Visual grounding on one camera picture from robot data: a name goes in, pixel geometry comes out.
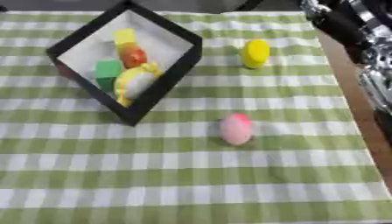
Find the yellow cylinder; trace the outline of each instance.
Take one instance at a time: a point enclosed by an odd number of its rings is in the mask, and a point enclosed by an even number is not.
[[[270,46],[262,39],[248,41],[241,51],[241,60],[245,67],[259,68],[270,56]]]

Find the green block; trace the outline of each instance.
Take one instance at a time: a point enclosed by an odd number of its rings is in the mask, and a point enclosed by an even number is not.
[[[123,64],[119,60],[103,60],[95,64],[95,81],[102,91],[113,91],[116,78],[123,71]]]

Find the orange ball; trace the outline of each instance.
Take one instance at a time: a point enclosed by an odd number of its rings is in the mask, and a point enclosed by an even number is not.
[[[147,55],[137,45],[125,45],[120,50],[120,60],[125,68],[140,67],[143,63],[147,63]]]

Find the ball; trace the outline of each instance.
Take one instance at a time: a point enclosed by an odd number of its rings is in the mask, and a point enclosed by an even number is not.
[[[125,68],[140,67],[143,63],[147,63],[147,55],[137,45],[129,44],[121,49],[120,60]]]
[[[252,123],[244,114],[228,115],[220,122],[220,135],[229,144],[245,144],[252,137]]]

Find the yellow plush toy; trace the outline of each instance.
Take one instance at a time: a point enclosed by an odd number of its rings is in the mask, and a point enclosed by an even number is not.
[[[161,74],[156,63],[144,63],[123,72],[115,80],[117,102],[128,107]]]

